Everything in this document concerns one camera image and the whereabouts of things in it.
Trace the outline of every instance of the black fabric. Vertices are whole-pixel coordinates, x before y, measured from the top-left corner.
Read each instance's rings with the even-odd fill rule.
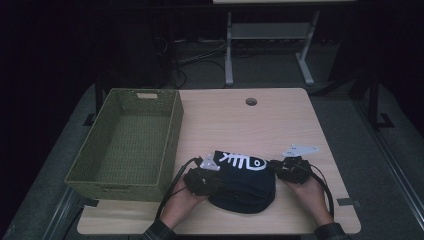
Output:
[[[238,213],[259,213],[275,198],[275,174],[267,161],[233,153],[215,151],[215,163],[225,190],[209,197],[222,209]]]

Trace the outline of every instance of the metal frame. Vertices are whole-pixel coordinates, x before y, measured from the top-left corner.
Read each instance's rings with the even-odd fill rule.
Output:
[[[233,39],[304,39],[305,45],[296,60],[307,85],[314,80],[306,64],[306,55],[314,36],[320,11],[314,11],[309,23],[232,23],[231,12],[227,20],[227,52],[225,55],[225,84],[234,84],[233,64],[231,61],[231,44]]]

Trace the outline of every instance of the metal stand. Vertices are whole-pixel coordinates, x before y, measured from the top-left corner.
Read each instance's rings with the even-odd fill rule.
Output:
[[[375,128],[393,128],[395,127],[386,113],[380,113],[383,122],[378,122],[378,76],[374,74],[370,82],[369,103],[368,103],[368,121]]]
[[[234,83],[231,61],[231,44],[233,39],[304,39],[301,52],[296,53],[306,84],[313,85],[314,80],[305,59],[312,42],[319,11],[315,11],[309,23],[232,23],[231,12],[227,21],[227,54],[225,56],[225,84]]]

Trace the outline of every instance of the wicker basket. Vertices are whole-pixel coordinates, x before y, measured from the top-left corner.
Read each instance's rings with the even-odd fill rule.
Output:
[[[176,90],[112,89],[65,182],[91,199],[161,201],[183,113]]]

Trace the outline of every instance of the sleeve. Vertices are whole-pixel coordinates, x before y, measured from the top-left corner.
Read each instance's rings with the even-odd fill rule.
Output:
[[[141,235],[141,240],[173,240],[176,237],[177,234],[158,219]]]
[[[322,225],[315,229],[315,236],[318,240],[350,240],[351,238],[343,231],[338,223]]]

